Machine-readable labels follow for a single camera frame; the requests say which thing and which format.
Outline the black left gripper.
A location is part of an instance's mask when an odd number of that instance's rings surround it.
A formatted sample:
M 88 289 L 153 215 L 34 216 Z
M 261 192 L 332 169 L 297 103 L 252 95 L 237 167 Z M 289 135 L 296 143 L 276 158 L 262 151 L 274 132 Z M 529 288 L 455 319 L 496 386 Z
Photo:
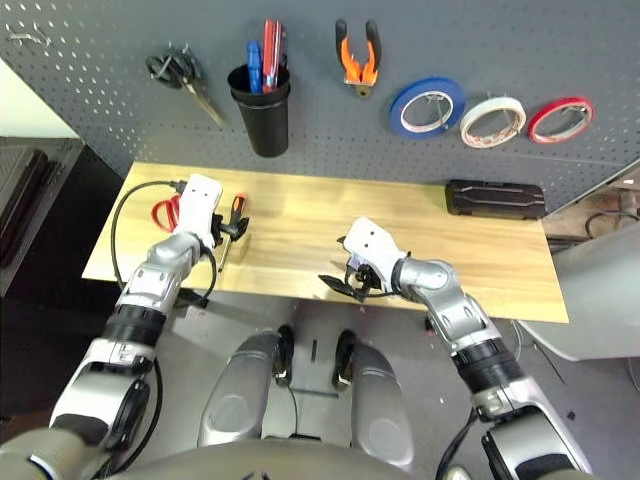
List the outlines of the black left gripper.
M 223 243 L 223 236 L 226 235 L 233 242 L 238 241 L 245 234 L 249 224 L 248 217 L 241 217 L 237 222 L 223 222 L 223 216 L 220 214 L 212 215 L 212 237 L 215 247 Z

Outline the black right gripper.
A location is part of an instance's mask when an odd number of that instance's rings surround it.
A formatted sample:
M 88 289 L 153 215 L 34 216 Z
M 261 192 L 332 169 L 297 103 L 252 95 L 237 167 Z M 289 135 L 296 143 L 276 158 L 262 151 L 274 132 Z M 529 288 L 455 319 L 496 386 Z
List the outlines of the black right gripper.
M 347 261 L 345 281 L 326 274 L 321 274 L 318 278 L 331 290 L 345 293 L 360 303 L 363 303 L 368 296 L 389 295 L 373 267 L 357 255 L 352 255 Z

